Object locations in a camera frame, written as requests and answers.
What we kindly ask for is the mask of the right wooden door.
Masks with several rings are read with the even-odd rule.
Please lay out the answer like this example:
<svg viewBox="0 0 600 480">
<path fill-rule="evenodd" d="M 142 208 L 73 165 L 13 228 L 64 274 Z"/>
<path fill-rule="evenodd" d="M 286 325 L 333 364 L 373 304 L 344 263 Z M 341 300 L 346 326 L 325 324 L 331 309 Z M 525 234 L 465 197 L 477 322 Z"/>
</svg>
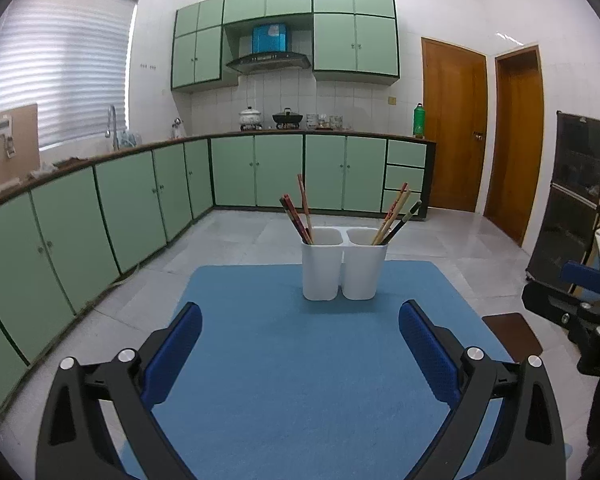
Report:
<svg viewBox="0 0 600 480">
<path fill-rule="evenodd" d="M 544 93 L 540 49 L 495 59 L 496 112 L 484 215 L 517 245 L 526 235 L 541 167 Z"/>
</svg>

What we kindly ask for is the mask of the left wooden door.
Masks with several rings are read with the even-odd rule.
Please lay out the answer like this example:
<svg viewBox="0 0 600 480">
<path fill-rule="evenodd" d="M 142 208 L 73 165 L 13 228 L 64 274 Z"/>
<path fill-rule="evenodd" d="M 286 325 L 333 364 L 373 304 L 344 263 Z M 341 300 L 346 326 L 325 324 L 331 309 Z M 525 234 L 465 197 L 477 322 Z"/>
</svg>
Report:
<svg viewBox="0 0 600 480">
<path fill-rule="evenodd" d="M 486 148 L 486 57 L 422 40 L 425 138 L 436 144 L 430 205 L 474 211 Z"/>
</svg>

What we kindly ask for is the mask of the brown cardboard board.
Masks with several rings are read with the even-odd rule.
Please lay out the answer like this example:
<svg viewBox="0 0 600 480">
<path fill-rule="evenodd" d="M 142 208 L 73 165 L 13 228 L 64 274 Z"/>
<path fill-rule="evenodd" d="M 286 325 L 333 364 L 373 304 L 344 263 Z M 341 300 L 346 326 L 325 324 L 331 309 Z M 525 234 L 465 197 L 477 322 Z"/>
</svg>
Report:
<svg viewBox="0 0 600 480">
<path fill-rule="evenodd" d="M 0 193 L 40 168 L 38 106 L 0 112 Z"/>
</svg>

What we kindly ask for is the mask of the black range hood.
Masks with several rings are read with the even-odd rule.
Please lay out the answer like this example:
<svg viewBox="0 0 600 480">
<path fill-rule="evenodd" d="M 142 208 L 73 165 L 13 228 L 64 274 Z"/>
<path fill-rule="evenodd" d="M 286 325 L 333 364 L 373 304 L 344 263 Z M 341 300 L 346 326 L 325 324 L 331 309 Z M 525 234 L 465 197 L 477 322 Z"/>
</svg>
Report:
<svg viewBox="0 0 600 480">
<path fill-rule="evenodd" d="M 298 68 L 306 70 L 311 67 L 308 57 L 302 53 L 290 51 L 271 51 L 250 53 L 235 58 L 226 64 L 230 70 L 241 75 L 249 75 L 268 70 L 286 70 L 286 68 Z"/>
</svg>

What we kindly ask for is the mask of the red orange bamboo chopstick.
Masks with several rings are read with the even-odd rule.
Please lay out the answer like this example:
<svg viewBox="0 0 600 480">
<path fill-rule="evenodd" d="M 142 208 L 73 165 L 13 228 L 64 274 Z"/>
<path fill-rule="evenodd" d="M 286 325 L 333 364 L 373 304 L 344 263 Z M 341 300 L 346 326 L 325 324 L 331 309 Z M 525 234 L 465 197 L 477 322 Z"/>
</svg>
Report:
<svg viewBox="0 0 600 480">
<path fill-rule="evenodd" d="M 308 234 L 309 244 L 313 244 L 313 228 L 310 217 L 308 198 L 306 197 L 306 188 L 304 187 L 302 174 L 297 174 L 297 180 L 301 196 L 302 211 L 304 214 L 304 218 L 306 218 L 306 234 Z"/>
</svg>

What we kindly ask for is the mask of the blue box above hood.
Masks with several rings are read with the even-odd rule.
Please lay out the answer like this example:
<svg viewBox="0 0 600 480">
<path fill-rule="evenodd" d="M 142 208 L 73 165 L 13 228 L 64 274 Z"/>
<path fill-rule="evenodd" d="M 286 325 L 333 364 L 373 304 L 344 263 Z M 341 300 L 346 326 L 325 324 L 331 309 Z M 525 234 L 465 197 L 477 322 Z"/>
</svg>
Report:
<svg viewBox="0 0 600 480">
<path fill-rule="evenodd" d="M 251 47 L 253 53 L 286 52 L 287 26 L 284 23 L 256 26 L 252 30 Z"/>
</svg>

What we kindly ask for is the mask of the green upper kitchen cabinets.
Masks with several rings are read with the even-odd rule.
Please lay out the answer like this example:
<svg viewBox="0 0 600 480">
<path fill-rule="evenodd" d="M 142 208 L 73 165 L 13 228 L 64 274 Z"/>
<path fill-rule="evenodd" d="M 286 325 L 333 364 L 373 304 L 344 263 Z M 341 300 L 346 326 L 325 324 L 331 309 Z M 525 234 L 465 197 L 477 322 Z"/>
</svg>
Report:
<svg viewBox="0 0 600 480">
<path fill-rule="evenodd" d="M 394 0 L 204 0 L 175 14 L 171 87 L 194 92 L 272 70 L 393 84 Z"/>
</svg>

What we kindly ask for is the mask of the white window blind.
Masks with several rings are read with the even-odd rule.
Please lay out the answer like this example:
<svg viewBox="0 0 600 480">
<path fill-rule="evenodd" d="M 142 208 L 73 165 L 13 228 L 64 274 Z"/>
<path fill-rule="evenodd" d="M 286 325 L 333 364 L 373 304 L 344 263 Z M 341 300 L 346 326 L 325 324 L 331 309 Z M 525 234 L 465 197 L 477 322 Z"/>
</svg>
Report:
<svg viewBox="0 0 600 480">
<path fill-rule="evenodd" d="M 36 104 L 42 148 L 128 128 L 136 0 L 12 0 L 0 27 L 0 112 Z"/>
</svg>

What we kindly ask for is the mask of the blue table mat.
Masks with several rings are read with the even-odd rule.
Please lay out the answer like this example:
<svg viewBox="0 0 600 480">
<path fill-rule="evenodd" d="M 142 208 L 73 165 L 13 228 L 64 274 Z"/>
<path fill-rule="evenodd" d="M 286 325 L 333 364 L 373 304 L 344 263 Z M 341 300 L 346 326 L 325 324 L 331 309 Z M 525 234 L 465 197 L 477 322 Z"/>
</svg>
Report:
<svg viewBox="0 0 600 480">
<path fill-rule="evenodd" d="M 388 261 L 368 301 L 303 296 L 298 266 L 203 266 L 202 332 L 155 418 L 201 479 L 401 479 L 448 414 L 399 330 L 415 300 L 465 346 L 507 352 L 428 261 Z"/>
</svg>

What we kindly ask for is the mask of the green bottle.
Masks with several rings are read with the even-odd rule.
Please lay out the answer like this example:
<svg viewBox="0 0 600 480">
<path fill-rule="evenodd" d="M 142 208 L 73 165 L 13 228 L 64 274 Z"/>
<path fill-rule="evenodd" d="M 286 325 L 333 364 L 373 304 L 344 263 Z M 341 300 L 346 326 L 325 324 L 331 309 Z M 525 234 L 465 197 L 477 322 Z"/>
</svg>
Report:
<svg viewBox="0 0 600 480">
<path fill-rule="evenodd" d="M 413 112 L 413 136 L 423 138 L 425 136 L 426 110 L 422 103 L 418 103 Z"/>
</svg>

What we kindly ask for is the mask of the green lower kitchen cabinets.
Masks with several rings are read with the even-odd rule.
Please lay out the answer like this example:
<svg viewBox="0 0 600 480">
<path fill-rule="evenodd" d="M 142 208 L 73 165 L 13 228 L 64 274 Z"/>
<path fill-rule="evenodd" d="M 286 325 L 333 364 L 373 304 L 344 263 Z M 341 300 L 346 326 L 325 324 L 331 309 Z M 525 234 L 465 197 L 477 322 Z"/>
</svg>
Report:
<svg viewBox="0 0 600 480">
<path fill-rule="evenodd" d="M 82 160 L 0 198 L 0 413 L 85 309 L 210 210 L 290 195 L 383 214 L 401 186 L 426 206 L 434 156 L 434 142 L 390 134 L 202 136 Z"/>
</svg>

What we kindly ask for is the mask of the wooden door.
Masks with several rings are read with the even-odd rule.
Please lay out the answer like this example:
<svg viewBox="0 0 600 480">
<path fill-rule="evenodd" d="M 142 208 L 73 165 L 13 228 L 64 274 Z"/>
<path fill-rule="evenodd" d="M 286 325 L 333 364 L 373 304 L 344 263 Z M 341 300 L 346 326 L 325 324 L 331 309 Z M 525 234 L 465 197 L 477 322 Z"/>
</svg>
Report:
<svg viewBox="0 0 600 480">
<path fill-rule="evenodd" d="M 474 211 L 486 148 L 486 57 L 422 40 L 425 138 L 436 144 L 430 205 Z"/>
<path fill-rule="evenodd" d="M 517 245 L 526 235 L 541 167 L 544 93 L 540 49 L 495 59 L 496 112 L 484 215 Z"/>
</svg>

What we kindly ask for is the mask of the white cooking pot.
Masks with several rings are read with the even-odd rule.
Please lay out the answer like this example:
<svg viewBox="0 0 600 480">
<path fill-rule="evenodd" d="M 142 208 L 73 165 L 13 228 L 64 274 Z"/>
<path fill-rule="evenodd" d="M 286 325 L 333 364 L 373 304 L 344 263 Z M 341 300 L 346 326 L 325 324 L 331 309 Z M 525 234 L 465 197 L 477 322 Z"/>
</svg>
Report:
<svg viewBox="0 0 600 480">
<path fill-rule="evenodd" d="M 242 131 L 253 131 L 262 129 L 262 114 L 248 106 L 239 113 L 239 128 Z"/>
</svg>

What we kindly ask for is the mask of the brown chair seat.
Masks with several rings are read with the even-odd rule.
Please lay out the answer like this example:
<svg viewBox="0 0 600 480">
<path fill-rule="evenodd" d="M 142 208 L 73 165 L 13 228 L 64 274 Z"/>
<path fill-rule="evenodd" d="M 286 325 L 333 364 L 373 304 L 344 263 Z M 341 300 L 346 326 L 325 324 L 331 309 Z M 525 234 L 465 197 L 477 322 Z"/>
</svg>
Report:
<svg viewBox="0 0 600 480">
<path fill-rule="evenodd" d="M 542 354 L 538 337 L 520 313 L 485 315 L 482 320 L 515 362 Z"/>
</svg>

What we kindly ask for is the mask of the black chopstick silver band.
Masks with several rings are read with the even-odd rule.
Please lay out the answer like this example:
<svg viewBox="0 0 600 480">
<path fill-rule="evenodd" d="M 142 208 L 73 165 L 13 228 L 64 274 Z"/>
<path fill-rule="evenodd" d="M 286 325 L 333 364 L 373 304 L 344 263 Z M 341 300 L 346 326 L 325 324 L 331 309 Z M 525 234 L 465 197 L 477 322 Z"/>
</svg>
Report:
<svg viewBox="0 0 600 480">
<path fill-rule="evenodd" d="M 414 203 L 412 208 L 409 211 L 407 211 L 407 213 L 404 214 L 398 222 L 396 222 L 396 225 L 389 230 L 386 236 L 381 240 L 380 244 L 388 245 L 390 240 L 392 240 L 393 237 L 395 237 L 396 234 L 400 232 L 400 229 L 402 229 L 407 224 L 407 222 L 409 222 L 411 218 L 414 217 L 415 214 L 418 214 L 420 206 L 422 206 L 422 202 L 420 200 Z"/>
</svg>

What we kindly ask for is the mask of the black oven cabinet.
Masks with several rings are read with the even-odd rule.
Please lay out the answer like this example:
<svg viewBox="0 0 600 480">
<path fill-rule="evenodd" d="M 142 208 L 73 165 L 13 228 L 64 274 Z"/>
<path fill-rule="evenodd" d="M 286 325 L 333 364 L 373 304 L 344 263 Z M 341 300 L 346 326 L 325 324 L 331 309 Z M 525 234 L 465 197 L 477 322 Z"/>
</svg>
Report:
<svg viewBox="0 0 600 480">
<path fill-rule="evenodd" d="M 564 292 L 560 278 L 569 261 L 591 264 L 600 228 L 600 120 L 557 112 L 550 195 L 527 275 Z"/>
</svg>

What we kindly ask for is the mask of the green kitchen cabinets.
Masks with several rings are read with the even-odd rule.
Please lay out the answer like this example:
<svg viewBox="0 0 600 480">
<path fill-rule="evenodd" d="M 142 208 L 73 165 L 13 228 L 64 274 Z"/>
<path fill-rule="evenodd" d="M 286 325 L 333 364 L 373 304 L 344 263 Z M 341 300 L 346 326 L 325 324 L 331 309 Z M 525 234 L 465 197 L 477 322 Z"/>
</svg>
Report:
<svg viewBox="0 0 600 480">
<path fill-rule="evenodd" d="M 204 0 L 175 14 L 171 87 L 194 92 L 272 70 L 393 84 L 394 0 Z"/>
<path fill-rule="evenodd" d="M 82 160 L 0 198 L 0 413 L 85 309 L 210 210 L 290 195 L 383 214 L 401 186 L 426 206 L 434 156 L 434 142 L 390 134 L 202 136 Z"/>
</svg>

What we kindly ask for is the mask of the small kettle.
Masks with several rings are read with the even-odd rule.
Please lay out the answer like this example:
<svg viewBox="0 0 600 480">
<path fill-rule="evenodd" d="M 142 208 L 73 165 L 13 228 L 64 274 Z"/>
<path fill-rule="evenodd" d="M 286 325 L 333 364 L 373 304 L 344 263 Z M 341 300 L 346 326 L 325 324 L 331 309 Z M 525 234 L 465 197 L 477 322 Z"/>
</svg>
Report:
<svg viewBox="0 0 600 480">
<path fill-rule="evenodd" d="M 181 118 L 177 117 L 174 119 L 174 121 L 172 122 L 172 126 L 171 126 L 171 138 L 172 139 L 179 139 L 183 136 L 182 125 L 183 125 L 183 122 L 182 122 Z"/>
</svg>

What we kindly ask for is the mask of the black wok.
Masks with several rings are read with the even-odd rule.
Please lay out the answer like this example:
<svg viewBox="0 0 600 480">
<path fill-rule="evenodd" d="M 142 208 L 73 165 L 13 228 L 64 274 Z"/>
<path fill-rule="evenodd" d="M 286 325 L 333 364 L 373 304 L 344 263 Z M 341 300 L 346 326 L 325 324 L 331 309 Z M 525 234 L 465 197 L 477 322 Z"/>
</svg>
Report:
<svg viewBox="0 0 600 480">
<path fill-rule="evenodd" d="M 273 114 L 272 118 L 278 130 L 298 130 L 301 126 L 303 115 L 294 112 L 290 107 L 285 107 L 281 112 Z"/>
</svg>

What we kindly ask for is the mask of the white double utensil holder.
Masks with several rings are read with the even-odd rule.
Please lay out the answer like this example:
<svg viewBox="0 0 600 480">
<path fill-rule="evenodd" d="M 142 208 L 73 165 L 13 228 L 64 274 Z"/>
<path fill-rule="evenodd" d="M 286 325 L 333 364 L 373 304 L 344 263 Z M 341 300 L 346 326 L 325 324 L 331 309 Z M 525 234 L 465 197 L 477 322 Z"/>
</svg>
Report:
<svg viewBox="0 0 600 480">
<path fill-rule="evenodd" d="M 330 301 L 341 292 L 353 301 L 373 299 L 388 248 L 374 244 L 375 235 L 366 226 L 313 228 L 312 243 L 302 243 L 304 298 Z"/>
</svg>

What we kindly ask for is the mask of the chrome sink faucet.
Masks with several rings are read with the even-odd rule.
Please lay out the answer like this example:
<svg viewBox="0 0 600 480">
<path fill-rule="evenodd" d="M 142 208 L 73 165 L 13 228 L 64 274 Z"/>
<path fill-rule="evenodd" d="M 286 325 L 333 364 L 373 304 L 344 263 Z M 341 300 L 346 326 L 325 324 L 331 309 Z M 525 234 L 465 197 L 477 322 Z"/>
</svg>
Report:
<svg viewBox="0 0 600 480">
<path fill-rule="evenodd" d="M 108 117 L 105 136 L 106 138 L 109 138 L 111 140 L 112 150 L 116 152 L 120 148 L 120 143 L 118 137 L 117 111 L 114 105 L 108 106 Z"/>
</svg>

